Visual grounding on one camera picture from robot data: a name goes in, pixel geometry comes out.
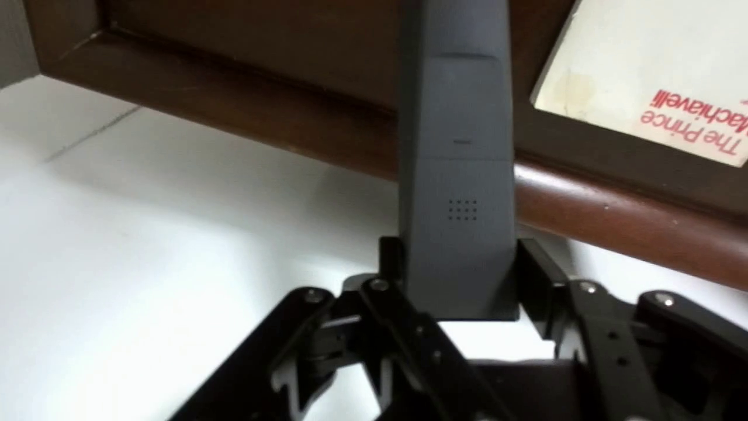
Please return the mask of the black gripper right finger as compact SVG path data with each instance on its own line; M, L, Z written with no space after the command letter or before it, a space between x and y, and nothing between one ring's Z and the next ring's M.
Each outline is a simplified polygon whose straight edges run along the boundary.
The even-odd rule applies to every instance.
M672 289L634 303L516 245L516 295L592 421L748 421L748 330Z

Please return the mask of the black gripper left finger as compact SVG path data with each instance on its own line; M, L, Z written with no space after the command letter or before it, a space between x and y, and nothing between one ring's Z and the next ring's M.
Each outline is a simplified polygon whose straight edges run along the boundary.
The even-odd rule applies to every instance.
M335 297L298 287L211 372L168 421L305 421L341 366L363 364L373 421L428 417L428 397L396 361L393 334L357 282Z

